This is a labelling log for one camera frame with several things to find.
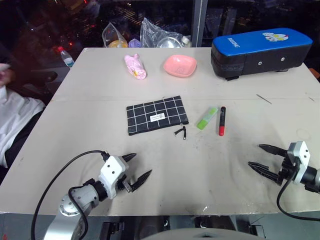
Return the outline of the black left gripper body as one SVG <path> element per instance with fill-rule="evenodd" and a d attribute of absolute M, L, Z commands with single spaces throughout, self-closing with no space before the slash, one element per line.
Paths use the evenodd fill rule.
<path fill-rule="evenodd" d="M 130 184 L 130 182 L 127 180 L 126 174 L 123 174 L 123 176 L 117 180 L 115 189 L 117 191 L 126 190 L 128 193 L 131 193 L 133 191 L 133 187 Z"/>

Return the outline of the bystander bare hand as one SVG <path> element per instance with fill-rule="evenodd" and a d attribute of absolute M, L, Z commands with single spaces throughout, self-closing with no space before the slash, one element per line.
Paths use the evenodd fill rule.
<path fill-rule="evenodd" d="M 6 63 L 0 64 L 0 87 L 6 86 L 13 82 L 16 78 L 15 72 L 10 69 L 10 65 Z"/>

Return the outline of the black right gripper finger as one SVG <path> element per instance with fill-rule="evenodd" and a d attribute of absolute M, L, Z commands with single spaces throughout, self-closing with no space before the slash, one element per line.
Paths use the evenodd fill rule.
<path fill-rule="evenodd" d="M 282 182 L 279 181 L 279 175 L 269 171 L 269 167 L 258 162 L 249 161 L 247 163 L 255 172 L 261 176 L 275 182 L 277 185 L 281 185 Z"/>
<path fill-rule="evenodd" d="M 258 147 L 263 149 L 264 151 L 278 156 L 287 156 L 287 150 L 279 148 L 277 146 L 269 145 L 269 144 L 259 144 Z"/>

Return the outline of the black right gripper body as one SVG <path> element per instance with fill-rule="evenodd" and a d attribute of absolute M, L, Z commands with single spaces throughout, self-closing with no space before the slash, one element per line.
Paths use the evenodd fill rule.
<path fill-rule="evenodd" d="M 292 176 L 295 177 L 299 170 L 300 170 L 299 163 L 296 163 L 296 162 L 292 163 L 289 157 L 285 157 L 281 164 L 281 168 L 278 172 L 276 184 L 278 186 L 281 186 L 283 183 L 283 180 L 289 180 L 290 177 Z"/>

